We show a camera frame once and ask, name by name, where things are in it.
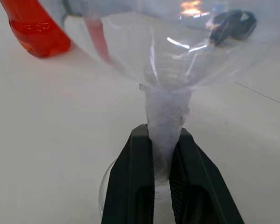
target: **black object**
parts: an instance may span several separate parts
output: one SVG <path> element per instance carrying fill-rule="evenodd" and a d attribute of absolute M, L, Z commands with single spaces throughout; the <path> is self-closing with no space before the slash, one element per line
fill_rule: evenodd
<path fill-rule="evenodd" d="M 247 39 L 257 26 L 257 20 L 252 12 L 231 10 L 214 18 L 214 28 L 210 39 L 217 46 L 229 36 L 237 40 Z"/>
<path fill-rule="evenodd" d="M 219 170 L 185 129 L 169 181 L 176 224 L 244 224 Z M 141 125 L 111 170 L 102 224 L 153 224 L 153 217 L 152 144 Z"/>

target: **plastic bottle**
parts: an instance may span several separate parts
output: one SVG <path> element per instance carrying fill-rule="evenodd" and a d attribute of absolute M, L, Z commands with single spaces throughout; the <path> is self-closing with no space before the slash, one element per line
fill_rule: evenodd
<path fill-rule="evenodd" d="M 37 0 L 0 1 L 14 35 L 30 54 L 46 58 L 70 49 L 70 39 Z"/>

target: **plastic wrap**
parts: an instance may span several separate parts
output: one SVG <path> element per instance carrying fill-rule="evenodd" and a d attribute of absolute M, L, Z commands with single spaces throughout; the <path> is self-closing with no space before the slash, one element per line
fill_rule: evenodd
<path fill-rule="evenodd" d="M 40 2 L 81 49 L 141 83 L 160 183 L 192 91 L 255 66 L 280 42 L 280 0 Z"/>

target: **clear plastic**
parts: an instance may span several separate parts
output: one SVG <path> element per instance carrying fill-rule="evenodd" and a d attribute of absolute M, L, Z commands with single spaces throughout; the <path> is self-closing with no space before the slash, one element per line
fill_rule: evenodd
<path fill-rule="evenodd" d="M 165 186 L 189 99 L 280 43 L 280 0 L 39 0 L 94 59 L 141 84 L 156 186 Z"/>

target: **white table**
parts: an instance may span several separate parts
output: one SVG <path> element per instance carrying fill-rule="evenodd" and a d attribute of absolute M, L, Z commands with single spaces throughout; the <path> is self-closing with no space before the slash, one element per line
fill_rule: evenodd
<path fill-rule="evenodd" d="M 185 128 L 245 223 L 280 224 L 280 61 L 240 83 L 198 90 Z M 99 224 L 101 178 L 145 122 L 136 82 L 78 49 L 32 57 L 0 5 L 0 224 Z"/>

